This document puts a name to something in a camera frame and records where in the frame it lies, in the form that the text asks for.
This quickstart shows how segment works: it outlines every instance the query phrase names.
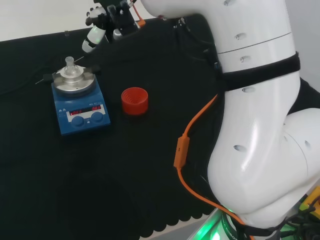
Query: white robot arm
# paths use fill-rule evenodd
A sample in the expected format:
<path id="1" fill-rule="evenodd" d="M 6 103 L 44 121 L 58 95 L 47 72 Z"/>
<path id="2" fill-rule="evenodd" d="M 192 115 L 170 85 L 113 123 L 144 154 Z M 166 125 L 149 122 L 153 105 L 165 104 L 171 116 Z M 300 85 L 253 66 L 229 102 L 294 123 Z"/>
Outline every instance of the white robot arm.
<path id="1" fill-rule="evenodd" d="M 296 54 L 285 0 L 141 1 L 156 17 L 203 15 L 224 74 Z M 296 71 L 225 93 L 208 179 L 216 198 L 249 226 L 280 224 L 320 178 L 320 109 L 287 116 L 299 89 Z"/>

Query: black cloth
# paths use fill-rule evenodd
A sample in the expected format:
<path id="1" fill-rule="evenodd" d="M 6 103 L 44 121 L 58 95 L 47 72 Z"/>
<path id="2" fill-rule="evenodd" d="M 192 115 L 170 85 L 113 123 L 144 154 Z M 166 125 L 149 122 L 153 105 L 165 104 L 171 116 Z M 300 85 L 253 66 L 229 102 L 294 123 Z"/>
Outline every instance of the black cloth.
<path id="1" fill-rule="evenodd" d="M 205 39 L 208 26 L 192 22 Z M 218 92 L 212 68 L 179 52 L 169 22 L 151 20 L 140 33 L 104 42 L 93 58 L 77 62 L 101 63 L 98 82 L 111 125 L 61 136 L 51 86 L 35 82 L 62 68 L 65 57 L 80 58 L 87 34 L 0 42 L 0 94 L 9 92 L 0 96 L 0 239 L 137 240 L 213 210 L 183 188 L 173 167 L 178 137 Z M 201 46 L 188 46 L 201 55 Z M 146 116 L 122 114 L 121 93 L 129 87 L 148 91 Z M 320 95 L 303 81 L 292 111 L 310 107 L 320 108 Z M 191 129 L 182 171 L 212 200 L 206 167 L 223 109 L 220 97 Z"/>

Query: yellow component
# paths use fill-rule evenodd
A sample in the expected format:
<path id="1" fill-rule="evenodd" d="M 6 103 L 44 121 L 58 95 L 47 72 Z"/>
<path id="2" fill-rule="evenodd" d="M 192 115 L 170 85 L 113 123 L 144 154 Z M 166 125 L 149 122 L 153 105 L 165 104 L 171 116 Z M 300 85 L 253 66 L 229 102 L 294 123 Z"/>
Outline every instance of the yellow component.
<path id="1" fill-rule="evenodd" d="M 317 186 L 314 191 L 304 200 L 304 202 L 300 206 L 300 210 L 306 210 L 309 208 L 309 205 L 320 196 L 320 186 Z M 311 212 L 312 215 L 316 216 L 318 219 L 320 219 L 320 204 L 319 201 L 317 201 L 314 205 L 315 211 Z"/>

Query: black cable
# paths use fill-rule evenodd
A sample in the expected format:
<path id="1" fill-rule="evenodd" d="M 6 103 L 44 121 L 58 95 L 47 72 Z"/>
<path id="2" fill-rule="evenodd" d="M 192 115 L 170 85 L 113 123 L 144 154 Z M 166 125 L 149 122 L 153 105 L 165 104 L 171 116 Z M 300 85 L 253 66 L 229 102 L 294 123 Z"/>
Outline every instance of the black cable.
<path id="1" fill-rule="evenodd" d="M 192 56 L 191 54 L 189 54 L 187 51 L 185 51 L 184 49 L 184 43 L 182 41 L 182 36 L 179 32 L 179 24 L 178 24 L 179 20 L 174 20 L 174 36 L 175 36 L 175 40 L 177 42 L 177 45 L 179 47 L 179 50 L 188 58 L 193 59 L 195 61 L 201 61 L 201 62 L 207 62 L 207 60 L 205 58 L 199 58 L 199 57 L 195 57 Z"/>
<path id="2" fill-rule="evenodd" d="M 188 24 L 187 24 L 187 20 L 185 21 L 180 21 L 180 23 L 182 23 L 182 29 L 184 30 L 184 32 L 196 43 L 198 44 L 201 44 L 201 45 L 206 45 L 206 46 L 210 46 L 212 47 L 213 46 L 213 43 L 212 42 L 208 42 L 208 41 L 204 41 L 204 40 L 201 40 L 199 38 L 197 38 L 191 31 L 191 29 L 189 28 Z"/>
<path id="3" fill-rule="evenodd" d="M 12 89 L 9 89 L 9 90 L 6 90 L 6 91 L 3 91 L 3 92 L 0 92 L 0 97 L 3 96 L 3 95 L 6 95 L 6 94 L 10 94 L 12 92 L 15 92 L 19 89 L 22 89 L 23 87 L 25 87 L 32 79 L 33 77 L 38 73 L 40 72 L 41 70 L 43 69 L 51 69 L 49 66 L 46 66 L 46 65 L 43 65 L 43 66 L 40 66 L 38 67 L 36 70 L 34 70 L 30 75 L 29 77 L 24 81 L 22 82 L 20 85 L 12 88 Z"/>

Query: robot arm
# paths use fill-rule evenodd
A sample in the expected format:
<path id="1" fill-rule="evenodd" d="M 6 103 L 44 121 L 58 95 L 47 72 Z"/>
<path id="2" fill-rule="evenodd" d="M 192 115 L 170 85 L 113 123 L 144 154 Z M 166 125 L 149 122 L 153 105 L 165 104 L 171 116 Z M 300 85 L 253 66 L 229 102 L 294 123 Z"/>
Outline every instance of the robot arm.
<path id="1" fill-rule="evenodd" d="M 265 78 L 296 55 L 285 0 L 141 1 L 156 17 L 206 18 L 222 72 L 238 86 L 225 93 L 210 187 L 247 225 L 277 226 L 320 178 L 320 154 L 310 147 L 320 143 L 320 110 L 287 116 L 300 90 L 300 66 Z"/>
<path id="2" fill-rule="evenodd" d="M 128 4 L 127 1 L 122 1 L 117 6 L 106 5 L 104 0 L 95 0 L 95 3 L 101 3 L 102 6 L 96 9 L 91 8 L 86 14 L 85 24 L 87 26 L 93 24 L 94 27 L 83 41 L 82 50 L 85 53 L 91 53 L 104 37 L 109 43 L 113 43 L 140 29 L 139 23 L 130 13 L 133 3 Z"/>

